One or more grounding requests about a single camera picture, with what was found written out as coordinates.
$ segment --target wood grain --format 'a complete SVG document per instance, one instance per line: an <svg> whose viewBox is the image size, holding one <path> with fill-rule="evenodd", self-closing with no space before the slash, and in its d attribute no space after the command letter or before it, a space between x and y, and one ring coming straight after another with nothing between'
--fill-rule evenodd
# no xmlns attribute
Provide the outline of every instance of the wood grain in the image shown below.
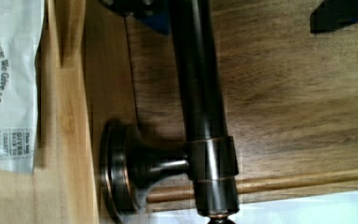
<svg viewBox="0 0 358 224"><path fill-rule="evenodd" d="M87 1L84 57L96 195L101 223L110 223L98 176L101 134L110 119L136 125L136 109L124 19L98 1Z"/></svg>
<svg viewBox="0 0 358 224"><path fill-rule="evenodd" d="M85 1L67 0L58 11L54 3L47 1L37 59L40 134L34 174L0 171L0 224L99 223L81 52ZM70 29L62 29L60 18L74 14L73 8L76 14L65 19Z"/></svg>
<svg viewBox="0 0 358 224"><path fill-rule="evenodd" d="M212 1L243 202L254 192L264 193L260 201L272 200L276 197L268 192L277 189L299 192L306 186L345 186L358 180L358 24L311 35L309 15L316 7L310 0ZM171 38L134 19L128 19L128 33L142 133L153 141L181 141ZM190 198L188 184L183 176L165 181L148 200ZM331 192L317 189L316 194Z"/></svg>

